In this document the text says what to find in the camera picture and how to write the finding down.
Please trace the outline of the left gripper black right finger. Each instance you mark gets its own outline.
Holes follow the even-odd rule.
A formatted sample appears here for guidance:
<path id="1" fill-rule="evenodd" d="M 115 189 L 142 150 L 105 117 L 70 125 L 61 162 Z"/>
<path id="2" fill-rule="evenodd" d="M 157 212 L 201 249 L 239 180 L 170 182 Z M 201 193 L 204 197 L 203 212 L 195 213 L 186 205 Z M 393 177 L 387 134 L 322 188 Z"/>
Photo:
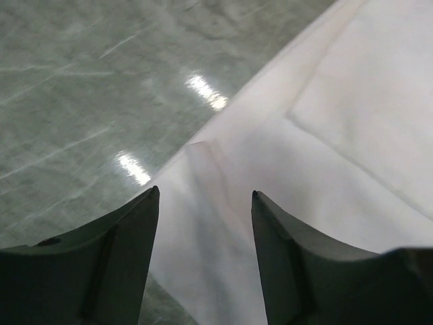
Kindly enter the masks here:
<path id="1" fill-rule="evenodd" d="M 252 194 L 270 324 L 431 324 L 432 249 L 373 253 L 336 240 Z"/>

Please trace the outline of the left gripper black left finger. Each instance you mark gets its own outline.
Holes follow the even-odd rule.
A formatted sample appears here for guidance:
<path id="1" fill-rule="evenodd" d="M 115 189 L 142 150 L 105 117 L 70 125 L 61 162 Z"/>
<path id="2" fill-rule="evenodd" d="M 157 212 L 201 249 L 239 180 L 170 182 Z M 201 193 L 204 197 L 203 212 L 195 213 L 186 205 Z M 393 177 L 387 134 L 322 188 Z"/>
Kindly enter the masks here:
<path id="1" fill-rule="evenodd" d="M 136 324 L 160 191 L 34 246 L 1 250 L 2 324 Z"/>

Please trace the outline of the white Coca-Cola t-shirt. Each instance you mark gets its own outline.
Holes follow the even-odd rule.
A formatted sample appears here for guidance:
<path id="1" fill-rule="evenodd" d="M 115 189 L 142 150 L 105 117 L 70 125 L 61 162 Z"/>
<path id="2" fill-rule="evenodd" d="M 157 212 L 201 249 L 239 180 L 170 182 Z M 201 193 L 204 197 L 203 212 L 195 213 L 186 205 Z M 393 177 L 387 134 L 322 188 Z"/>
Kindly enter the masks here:
<path id="1" fill-rule="evenodd" d="M 153 180 L 157 282 L 199 324 L 265 324 L 253 191 L 347 244 L 432 245 L 432 2 L 338 1 Z"/>

